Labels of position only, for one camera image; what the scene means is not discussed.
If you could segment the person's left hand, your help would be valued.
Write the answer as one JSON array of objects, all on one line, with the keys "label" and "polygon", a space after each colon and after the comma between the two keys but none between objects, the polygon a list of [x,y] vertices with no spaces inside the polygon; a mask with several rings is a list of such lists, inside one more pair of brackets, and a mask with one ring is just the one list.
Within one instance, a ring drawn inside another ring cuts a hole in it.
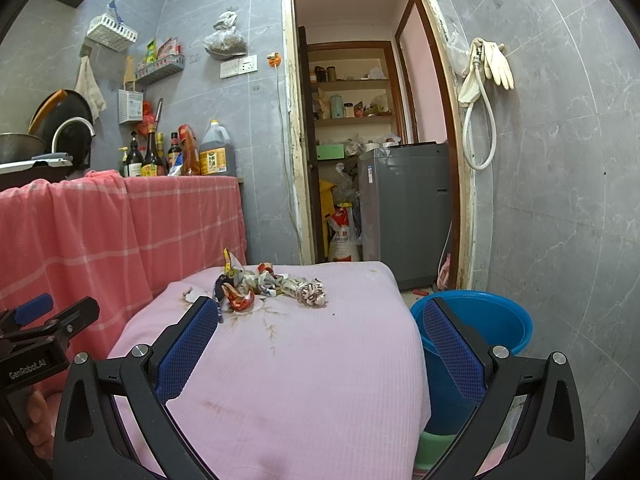
[{"label": "person's left hand", "polygon": [[42,460],[50,460],[53,456],[54,430],[61,399],[59,392],[44,396],[34,390],[26,403],[29,419],[26,436],[35,454]]}]

